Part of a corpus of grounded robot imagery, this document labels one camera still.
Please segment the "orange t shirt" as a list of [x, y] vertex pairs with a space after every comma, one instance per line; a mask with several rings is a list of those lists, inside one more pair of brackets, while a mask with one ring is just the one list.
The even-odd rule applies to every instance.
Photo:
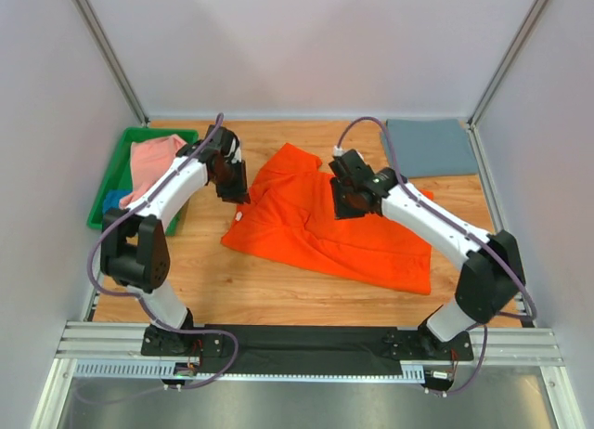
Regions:
[[285, 144], [264, 164], [222, 244], [306, 270], [400, 292], [429, 294], [431, 246], [371, 214], [338, 220], [331, 176], [314, 154]]

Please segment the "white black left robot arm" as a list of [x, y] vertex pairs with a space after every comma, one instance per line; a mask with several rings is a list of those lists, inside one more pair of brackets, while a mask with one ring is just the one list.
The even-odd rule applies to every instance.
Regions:
[[89, 252], [87, 276], [95, 290], [136, 299], [149, 316], [152, 338], [187, 340], [200, 334], [169, 283], [165, 231], [190, 197], [210, 184], [224, 202], [250, 201], [236, 136], [185, 145], [138, 199], [104, 215], [102, 232]]

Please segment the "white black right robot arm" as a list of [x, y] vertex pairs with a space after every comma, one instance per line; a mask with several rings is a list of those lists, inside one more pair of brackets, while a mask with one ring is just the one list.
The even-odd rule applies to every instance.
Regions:
[[486, 324], [517, 294], [527, 294], [519, 249], [507, 231], [491, 234], [431, 201], [410, 183], [383, 175], [356, 184], [330, 180], [340, 219], [380, 215], [411, 230], [460, 270], [455, 296], [420, 325], [447, 343], [475, 324]]

